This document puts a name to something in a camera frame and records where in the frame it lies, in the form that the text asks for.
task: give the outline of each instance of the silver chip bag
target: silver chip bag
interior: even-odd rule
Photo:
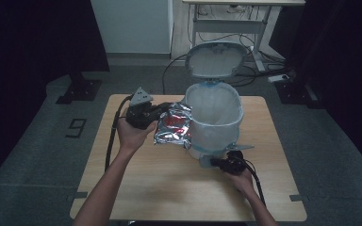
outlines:
[[[169,110],[160,115],[154,135],[155,144],[173,143],[189,149],[191,121],[191,109],[188,105],[181,102],[172,103]]]

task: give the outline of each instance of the wooden table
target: wooden table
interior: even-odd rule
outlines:
[[[96,135],[78,192],[90,193],[104,173],[110,126],[115,111],[125,95],[112,95]],[[177,102],[183,96],[153,95],[154,104]],[[272,117],[262,97],[241,97],[245,111],[238,144],[253,144],[243,151],[255,164],[268,209],[278,221],[304,221],[302,202],[292,202],[290,195],[299,191]],[[119,141],[113,145],[112,158]],[[74,218],[85,198],[74,199]],[[219,169],[203,169],[182,147],[154,145],[151,134],[137,151],[125,172],[111,219],[118,220],[255,220],[247,201]]]
[[[264,72],[266,69],[263,66],[262,58],[258,51],[272,7],[301,7],[304,6],[305,0],[183,0],[183,3],[195,6],[193,14],[192,46],[195,46],[196,44],[197,32],[257,34],[255,45],[251,46],[250,49],[257,69],[260,72]],[[201,19],[198,17],[197,13],[199,11],[199,5],[266,6],[266,12],[263,19],[257,21]]]

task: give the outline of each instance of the hand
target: hand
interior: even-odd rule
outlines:
[[[156,129],[156,126],[157,121],[154,121],[145,130],[140,130],[132,127],[125,118],[120,118],[117,124],[120,140],[119,153],[125,153],[128,156],[132,156],[137,149],[142,146],[148,134]]]
[[[248,169],[245,169],[240,175],[233,175],[227,172],[224,174],[232,181],[237,190],[255,193],[252,173]]]

